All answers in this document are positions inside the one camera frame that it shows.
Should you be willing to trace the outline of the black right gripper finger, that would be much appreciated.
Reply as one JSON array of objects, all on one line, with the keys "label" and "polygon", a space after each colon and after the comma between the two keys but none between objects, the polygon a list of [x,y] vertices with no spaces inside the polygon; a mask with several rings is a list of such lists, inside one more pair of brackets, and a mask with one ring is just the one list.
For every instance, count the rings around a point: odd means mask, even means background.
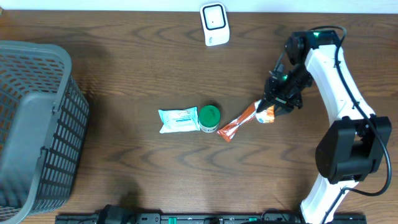
[{"label": "black right gripper finger", "polygon": [[274,105],[274,116],[289,114],[294,110],[292,105]]},{"label": "black right gripper finger", "polygon": [[266,99],[261,99],[257,106],[256,112],[262,113],[264,110],[268,109],[268,107],[269,107],[269,102]]}]

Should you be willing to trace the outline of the red snack bar wrapper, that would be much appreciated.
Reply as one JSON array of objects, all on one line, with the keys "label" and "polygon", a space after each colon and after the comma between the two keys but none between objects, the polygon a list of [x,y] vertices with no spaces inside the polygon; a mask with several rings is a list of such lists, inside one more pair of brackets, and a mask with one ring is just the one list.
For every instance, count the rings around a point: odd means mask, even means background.
[{"label": "red snack bar wrapper", "polygon": [[226,142],[230,142],[242,124],[254,119],[260,102],[260,100],[257,100],[250,104],[249,107],[240,116],[232,120],[223,128],[217,130],[217,134],[221,136]]}]

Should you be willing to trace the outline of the green lid jar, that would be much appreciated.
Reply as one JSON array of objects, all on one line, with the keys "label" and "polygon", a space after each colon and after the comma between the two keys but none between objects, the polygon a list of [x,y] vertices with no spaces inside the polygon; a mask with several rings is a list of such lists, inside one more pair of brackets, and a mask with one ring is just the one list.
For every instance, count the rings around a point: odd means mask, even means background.
[{"label": "green lid jar", "polygon": [[219,109],[213,105],[204,106],[199,114],[200,129],[205,133],[213,133],[218,129],[221,120]]}]

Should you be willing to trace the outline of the teal wet wipes pack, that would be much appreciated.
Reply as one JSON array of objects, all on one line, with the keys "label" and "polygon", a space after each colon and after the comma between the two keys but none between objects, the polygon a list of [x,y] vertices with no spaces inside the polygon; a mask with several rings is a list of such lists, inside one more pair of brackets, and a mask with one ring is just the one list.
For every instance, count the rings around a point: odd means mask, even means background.
[{"label": "teal wet wipes pack", "polygon": [[159,133],[179,133],[199,131],[198,108],[196,106],[184,110],[158,110],[163,123]]}]

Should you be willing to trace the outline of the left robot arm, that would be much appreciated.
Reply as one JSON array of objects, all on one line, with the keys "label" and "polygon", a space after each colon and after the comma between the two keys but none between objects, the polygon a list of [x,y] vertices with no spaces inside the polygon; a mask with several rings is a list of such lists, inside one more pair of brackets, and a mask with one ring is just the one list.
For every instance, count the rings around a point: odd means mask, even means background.
[{"label": "left robot arm", "polygon": [[136,224],[136,214],[115,205],[106,205],[98,214],[96,224]]}]

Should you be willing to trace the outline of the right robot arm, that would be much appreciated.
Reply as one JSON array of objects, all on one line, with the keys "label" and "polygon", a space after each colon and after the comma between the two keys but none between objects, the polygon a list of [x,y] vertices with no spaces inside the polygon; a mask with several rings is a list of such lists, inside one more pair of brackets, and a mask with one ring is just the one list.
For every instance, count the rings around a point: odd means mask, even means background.
[{"label": "right robot arm", "polygon": [[257,106],[276,115],[301,108],[302,91],[316,84],[329,120],[329,128],[315,151],[317,179],[300,204],[305,223],[330,223],[348,192],[357,192],[358,183],[386,162],[387,177],[382,190],[392,180],[392,164],[387,143],[392,132],[388,117],[378,116],[360,94],[344,59],[342,43],[347,31],[341,26],[320,26],[293,32],[283,54],[293,68],[284,72],[277,63],[267,79]]}]

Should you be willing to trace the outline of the white barcode scanner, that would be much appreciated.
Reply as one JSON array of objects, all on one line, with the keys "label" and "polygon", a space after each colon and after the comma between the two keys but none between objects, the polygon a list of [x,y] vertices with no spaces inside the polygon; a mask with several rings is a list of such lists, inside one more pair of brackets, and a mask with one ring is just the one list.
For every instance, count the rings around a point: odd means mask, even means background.
[{"label": "white barcode scanner", "polygon": [[230,30],[225,6],[220,2],[205,4],[200,9],[201,23],[208,47],[229,42]]}]

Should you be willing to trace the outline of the grey plastic basket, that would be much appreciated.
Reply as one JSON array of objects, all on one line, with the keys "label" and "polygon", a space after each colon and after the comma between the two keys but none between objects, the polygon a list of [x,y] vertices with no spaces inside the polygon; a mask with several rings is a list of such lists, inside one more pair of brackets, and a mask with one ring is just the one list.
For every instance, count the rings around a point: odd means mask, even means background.
[{"label": "grey plastic basket", "polygon": [[68,201],[89,117],[63,48],[1,42],[2,223],[20,223]]}]

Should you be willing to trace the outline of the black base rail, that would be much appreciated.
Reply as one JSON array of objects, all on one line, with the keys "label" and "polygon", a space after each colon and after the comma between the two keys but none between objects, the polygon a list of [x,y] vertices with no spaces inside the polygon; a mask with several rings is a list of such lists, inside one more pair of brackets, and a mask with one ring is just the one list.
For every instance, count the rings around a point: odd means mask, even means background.
[{"label": "black base rail", "polygon": [[[96,224],[97,214],[58,215],[55,224]],[[240,223],[303,223],[299,215],[288,213],[266,213],[264,215],[161,215],[158,213],[136,213],[136,224],[240,224]]]}]

